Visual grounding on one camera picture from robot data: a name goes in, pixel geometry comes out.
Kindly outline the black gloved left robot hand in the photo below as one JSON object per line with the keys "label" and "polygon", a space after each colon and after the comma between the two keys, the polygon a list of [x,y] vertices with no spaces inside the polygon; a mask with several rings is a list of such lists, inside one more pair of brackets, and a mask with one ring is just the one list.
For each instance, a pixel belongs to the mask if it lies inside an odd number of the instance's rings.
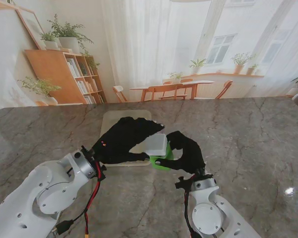
{"label": "black gloved left robot hand", "polygon": [[145,118],[121,118],[92,146],[96,158],[103,164],[145,161],[145,152],[132,153],[130,150],[149,136],[164,129],[164,125]]}

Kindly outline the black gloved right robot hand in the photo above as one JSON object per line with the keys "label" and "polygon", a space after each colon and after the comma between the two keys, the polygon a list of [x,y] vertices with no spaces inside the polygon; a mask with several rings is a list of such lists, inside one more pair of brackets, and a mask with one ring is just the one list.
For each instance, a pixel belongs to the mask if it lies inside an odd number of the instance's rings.
{"label": "black gloved right robot hand", "polygon": [[166,137],[171,150],[182,150],[182,156],[177,160],[157,159],[156,165],[173,170],[183,170],[190,174],[205,174],[206,164],[197,142],[180,131],[172,132]]}

